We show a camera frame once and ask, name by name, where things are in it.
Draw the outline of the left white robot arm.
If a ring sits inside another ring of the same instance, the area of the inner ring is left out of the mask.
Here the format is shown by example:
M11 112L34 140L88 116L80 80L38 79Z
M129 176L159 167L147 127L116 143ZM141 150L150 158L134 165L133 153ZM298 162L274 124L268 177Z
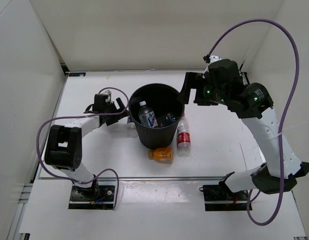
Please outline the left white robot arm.
M97 199L100 191L96 176L82 163L83 137L104 124L110 126L128 115L121 98L113 101L110 90L95 94L94 103L85 109L82 118L76 118L66 125L55 124L50 127L45 164L63 172L86 199Z

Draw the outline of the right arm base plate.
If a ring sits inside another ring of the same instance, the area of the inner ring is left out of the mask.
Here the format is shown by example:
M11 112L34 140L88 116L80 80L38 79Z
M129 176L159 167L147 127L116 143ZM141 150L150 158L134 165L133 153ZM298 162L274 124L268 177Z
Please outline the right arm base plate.
M218 184L203 184L199 187L203 193L206 212L237 212L247 210L248 191L227 193Z

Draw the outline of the clear plastic bottle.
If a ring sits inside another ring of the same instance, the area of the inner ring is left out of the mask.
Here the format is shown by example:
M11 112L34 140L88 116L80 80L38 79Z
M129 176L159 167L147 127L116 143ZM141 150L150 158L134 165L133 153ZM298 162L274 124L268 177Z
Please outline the clear plastic bottle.
M173 113L168 112L164 115L161 115L157 118L157 123L159 128L165 128L168 127L179 119L179 116L175 116Z

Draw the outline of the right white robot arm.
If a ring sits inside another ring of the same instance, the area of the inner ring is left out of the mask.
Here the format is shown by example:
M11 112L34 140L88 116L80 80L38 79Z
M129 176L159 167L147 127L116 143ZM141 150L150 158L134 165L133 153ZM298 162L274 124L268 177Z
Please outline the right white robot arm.
M289 192L297 185L297 178L309 173L309 163L299 160L285 137L279 145L279 123L268 90L260 83L244 84L235 61L221 59L210 63L204 73L187 72L178 101L188 104L192 89L196 90L195 104L221 104L235 113L250 130L265 158L259 167L224 176L219 181L219 195L223 199L230 200L238 192L253 189L277 194L281 176L283 190Z

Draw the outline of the clear bottle white label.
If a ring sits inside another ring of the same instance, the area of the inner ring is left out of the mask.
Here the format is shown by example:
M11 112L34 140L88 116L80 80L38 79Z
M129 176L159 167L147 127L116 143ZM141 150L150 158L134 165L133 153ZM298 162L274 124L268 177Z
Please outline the clear bottle white label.
M155 117L154 110L147 105L146 101L141 101L139 106L140 109L138 112L138 117L140 123L147 128L156 128L158 126L158 122Z

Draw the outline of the clear bottle blue label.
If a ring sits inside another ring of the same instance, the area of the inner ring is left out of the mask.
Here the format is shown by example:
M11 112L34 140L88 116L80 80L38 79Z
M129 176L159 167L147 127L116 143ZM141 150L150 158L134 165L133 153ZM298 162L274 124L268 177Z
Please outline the clear bottle blue label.
M126 127L127 127L127 134L130 138L136 138L138 136L135 122L133 121L131 116L127 117Z

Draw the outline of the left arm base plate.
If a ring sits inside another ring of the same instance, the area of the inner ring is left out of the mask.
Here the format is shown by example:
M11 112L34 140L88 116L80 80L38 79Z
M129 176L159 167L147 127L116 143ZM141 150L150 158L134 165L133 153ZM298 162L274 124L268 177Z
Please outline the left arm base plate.
M70 210L114 210L116 206L117 186L95 181L90 187L73 185L69 196Z

